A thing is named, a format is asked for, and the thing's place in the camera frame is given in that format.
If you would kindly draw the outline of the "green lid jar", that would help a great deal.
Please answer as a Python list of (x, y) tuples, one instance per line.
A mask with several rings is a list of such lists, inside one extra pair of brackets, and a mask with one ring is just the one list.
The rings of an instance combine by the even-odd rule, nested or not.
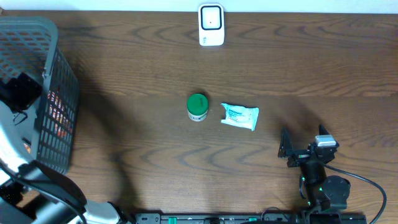
[(187, 100), (188, 117), (192, 121), (203, 121), (208, 114), (208, 99), (205, 95), (192, 94)]

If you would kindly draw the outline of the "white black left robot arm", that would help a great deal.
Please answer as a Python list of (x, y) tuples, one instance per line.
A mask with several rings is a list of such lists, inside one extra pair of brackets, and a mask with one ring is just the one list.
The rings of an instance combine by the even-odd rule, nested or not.
[(42, 85), (25, 73), (1, 83), (1, 220), (12, 223), (135, 223), (117, 205), (87, 200), (63, 174), (34, 160), (14, 121)]

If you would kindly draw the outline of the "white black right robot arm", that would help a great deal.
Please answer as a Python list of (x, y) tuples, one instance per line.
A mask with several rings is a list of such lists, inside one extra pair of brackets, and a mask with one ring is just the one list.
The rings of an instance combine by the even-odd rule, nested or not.
[(350, 194), (349, 180), (338, 175), (327, 175), (325, 165), (335, 158), (340, 145), (323, 125), (306, 149), (294, 149), (288, 131), (281, 131), (279, 158), (287, 159), (288, 167), (301, 170), (299, 192), (308, 202), (292, 215), (289, 223), (366, 223), (366, 217), (357, 213), (344, 213)]

